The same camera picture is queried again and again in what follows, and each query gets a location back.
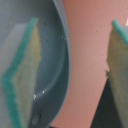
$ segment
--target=pink wall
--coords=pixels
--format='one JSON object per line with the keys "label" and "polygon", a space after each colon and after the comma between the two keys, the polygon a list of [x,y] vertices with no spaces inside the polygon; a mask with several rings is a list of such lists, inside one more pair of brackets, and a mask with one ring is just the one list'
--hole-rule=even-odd
{"label": "pink wall", "polygon": [[64,107],[53,123],[89,128],[104,88],[111,21],[125,24],[127,0],[63,0],[71,38],[71,82]]}

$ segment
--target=background object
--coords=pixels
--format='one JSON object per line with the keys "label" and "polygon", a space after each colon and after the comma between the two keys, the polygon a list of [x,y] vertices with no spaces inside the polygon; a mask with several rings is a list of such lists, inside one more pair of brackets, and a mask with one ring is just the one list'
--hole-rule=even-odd
{"label": "background object", "polygon": [[123,128],[107,80],[91,128]]}

